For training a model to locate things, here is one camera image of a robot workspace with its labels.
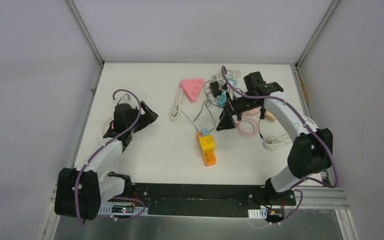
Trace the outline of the teal power strip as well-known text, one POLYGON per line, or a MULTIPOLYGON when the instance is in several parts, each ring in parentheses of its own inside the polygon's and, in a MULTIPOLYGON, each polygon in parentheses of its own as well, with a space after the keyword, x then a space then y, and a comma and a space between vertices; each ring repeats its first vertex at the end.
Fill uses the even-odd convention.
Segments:
POLYGON ((223 105, 226 103, 227 101, 227 95, 226 95, 226 92, 222 92, 221 95, 219 96, 219 99, 218 99, 218 102, 217 102, 217 106, 218 107, 223 107, 223 105))

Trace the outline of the light blue plug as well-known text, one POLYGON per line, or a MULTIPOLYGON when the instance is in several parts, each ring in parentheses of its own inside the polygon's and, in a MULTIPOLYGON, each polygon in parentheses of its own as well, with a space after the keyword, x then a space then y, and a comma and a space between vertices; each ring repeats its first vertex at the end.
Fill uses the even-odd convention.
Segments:
POLYGON ((209 135, 210 135, 210 132, 209 132, 209 130, 207 128, 203 128, 201 130, 201 136, 202 137, 206 137, 206 136, 209 136, 209 135))

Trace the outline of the yellow plug adapter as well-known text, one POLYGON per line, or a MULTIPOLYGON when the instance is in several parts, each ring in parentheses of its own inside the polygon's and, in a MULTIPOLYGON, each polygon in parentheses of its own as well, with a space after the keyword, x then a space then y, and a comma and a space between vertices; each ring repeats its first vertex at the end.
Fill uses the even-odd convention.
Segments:
POLYGON ((213 153, 216 150, 216 142, 212 135, 199 136, 197 142, 203 155, 213 153))

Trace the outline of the black power adapter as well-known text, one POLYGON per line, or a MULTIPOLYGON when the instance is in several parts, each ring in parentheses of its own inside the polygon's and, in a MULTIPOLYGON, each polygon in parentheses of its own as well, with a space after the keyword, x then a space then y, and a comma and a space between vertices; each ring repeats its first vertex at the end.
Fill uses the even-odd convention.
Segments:
POLYGON ((217 98, 222 94, 222 90, 220 90, 220 84, 218 81, 211 81, 209 83, 209 89, 214 98, 217 98))

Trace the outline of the orange power strip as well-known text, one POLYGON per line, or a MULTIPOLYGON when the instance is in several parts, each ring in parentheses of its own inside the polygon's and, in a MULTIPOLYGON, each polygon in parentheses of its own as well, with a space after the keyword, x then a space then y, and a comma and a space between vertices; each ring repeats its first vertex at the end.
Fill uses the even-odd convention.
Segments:
MULTIPOLYGON (((197 144, 198 144, 198 137, 199 136, 201 136, 201 132, 198 132, 196 134, 197 144)), ((216 150, 214 152, 209 153, 209 154, 202 154, 200 147, 199 147, 199 150, 200 150, 200 153, 202 155, 202 158, 203 158, 203 161, 204 161, 204 164, 206 167, 214 166, 217 163, 217 159, 216 159, 216 155, 215 155, 216 150)))

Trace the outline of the pink triangular power strip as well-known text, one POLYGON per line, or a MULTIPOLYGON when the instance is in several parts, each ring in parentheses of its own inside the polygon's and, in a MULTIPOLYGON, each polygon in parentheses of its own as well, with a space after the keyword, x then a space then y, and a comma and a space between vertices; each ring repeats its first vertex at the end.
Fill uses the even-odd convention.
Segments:
POLYGON ((204 87, 205 80, 203 78, 184 79, 179 83, 184 96, 190 103, 195 103, 204 87))

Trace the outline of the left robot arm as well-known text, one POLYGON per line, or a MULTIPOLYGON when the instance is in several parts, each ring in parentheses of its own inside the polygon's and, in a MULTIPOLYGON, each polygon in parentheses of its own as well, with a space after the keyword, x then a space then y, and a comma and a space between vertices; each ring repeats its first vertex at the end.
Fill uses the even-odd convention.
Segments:
POLYGON ((140 102, 140 108, 129 103, 117 104, 99 152, 93 153, 91 160, 59 172, 54 212, 82 221, 93 220, 103 203, 114 198, 123 203, 129 201, 134 193, 131 177, 116 173, 110 167, 121 159, 133 134, 154 123, 158 117, 144 101, 140 102))

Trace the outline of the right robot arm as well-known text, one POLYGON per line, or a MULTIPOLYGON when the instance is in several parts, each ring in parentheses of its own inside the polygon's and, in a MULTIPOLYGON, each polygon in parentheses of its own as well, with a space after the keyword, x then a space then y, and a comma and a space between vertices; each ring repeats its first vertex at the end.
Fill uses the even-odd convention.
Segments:
POLYGON ((304 118, 287 99, 284 89, 277 82, 264 81, 259 71, 247 74, 243 80, 246 92, 239 91, 237 98, 226 96, 216 130, 234 129, 235 120, 257 107, 274 115, 292 141, 286 167, 266 180, 261 193, 265 202, 276 205, 305 179, 312 180, 313 174, 333 167, 333 134, 304 118))

